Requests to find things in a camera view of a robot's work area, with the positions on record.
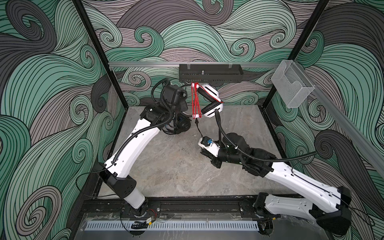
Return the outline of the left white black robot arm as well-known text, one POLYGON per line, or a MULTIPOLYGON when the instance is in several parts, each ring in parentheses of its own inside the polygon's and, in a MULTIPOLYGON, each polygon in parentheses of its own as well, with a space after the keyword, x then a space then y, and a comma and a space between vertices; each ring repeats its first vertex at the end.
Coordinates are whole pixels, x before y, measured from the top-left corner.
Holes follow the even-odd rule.
POLYGON ((122 200, 138 212, 146 208, 146 197, 138 190, 130 171, 147 144, 178 115, 188 109, 187 91, 177 85, 165 83, 160 102, 147 105, 132 133, 105 164, 96 172, 103 182, 122 200))

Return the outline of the white black headphones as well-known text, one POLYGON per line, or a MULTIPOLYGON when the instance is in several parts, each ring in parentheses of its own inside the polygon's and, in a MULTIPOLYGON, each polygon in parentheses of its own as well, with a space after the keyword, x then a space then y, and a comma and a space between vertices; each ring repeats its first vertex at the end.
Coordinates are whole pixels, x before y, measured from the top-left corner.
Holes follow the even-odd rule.
POLYGON ((209 84, 191 83, 191 97, 192 113, 184 113, 188 117, 192 117, 193 119, 201 117, 212 118, 215 115, 215 111, 220 113, 223 110, 224 103, 219 97, 219 92, 209 84), (200 95, 210 102, 210 104, 204 108, 200 106, 200 95))

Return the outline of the black blue headphones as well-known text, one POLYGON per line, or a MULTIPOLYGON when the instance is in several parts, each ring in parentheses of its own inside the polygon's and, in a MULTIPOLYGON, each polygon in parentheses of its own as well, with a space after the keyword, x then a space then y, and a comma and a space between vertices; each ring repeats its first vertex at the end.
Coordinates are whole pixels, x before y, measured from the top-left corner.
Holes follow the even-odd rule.
POLYGON ((191 119, 184 115, 177 115, 177 117, 170 123, 166 124, 162 131, 167 135, 178 135, 186 132, 191 127, 191 119))

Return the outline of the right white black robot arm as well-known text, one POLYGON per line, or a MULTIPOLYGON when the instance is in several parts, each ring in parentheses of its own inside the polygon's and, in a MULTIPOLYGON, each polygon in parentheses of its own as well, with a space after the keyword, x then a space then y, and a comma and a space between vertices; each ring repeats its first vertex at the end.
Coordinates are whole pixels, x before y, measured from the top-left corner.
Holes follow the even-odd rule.
POLYGON ((254 203, 256 214, 265 218, 288 215, 315 221, 325 231, 338 236, 347 234, 352 224, 348 188, 338 188, 319 182, 287 165, 286 159, 278 159, 263 149, 249 147, 245 139, 224 132, 219 110, 208 114, 214 117, 219 128, 219 140, 203 136, 198 145, 201 154, 210 158, 211 164, 221 168, 223 163, 241 165, 247 173, 277 182, 299 198, 278 197, 268 193, 258 194, 254 203))

